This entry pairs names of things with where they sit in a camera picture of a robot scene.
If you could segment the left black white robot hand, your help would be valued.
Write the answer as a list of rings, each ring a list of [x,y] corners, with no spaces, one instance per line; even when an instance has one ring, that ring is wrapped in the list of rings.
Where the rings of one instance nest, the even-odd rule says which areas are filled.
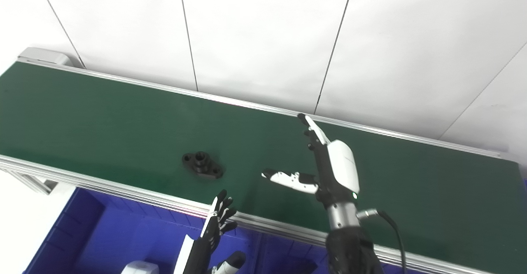
[[[222,236],[237,228],[236,221],[229,219],[237,212],[232,208],[232,197],[223,189],[213,199],[203,229],[197,239],[186,235],[174,268],[175,274],[236,274],[245,264],[246,256],[235,251],[216,266],[209,268],[212,254],[218,248]]]

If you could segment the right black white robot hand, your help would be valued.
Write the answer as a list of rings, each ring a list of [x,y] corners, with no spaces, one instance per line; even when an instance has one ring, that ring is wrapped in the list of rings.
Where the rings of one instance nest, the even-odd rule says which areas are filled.
[[[317,201],[329,208],[338,203],[357,204],[360,192],[358,172],[350,146],[340,140],[329,140],[322,128],[308,115],[297,117],[307,127],[308,148],[314,153],[318,177],[275,169],[264,169],[263,178],[293,190],[315,195]]]

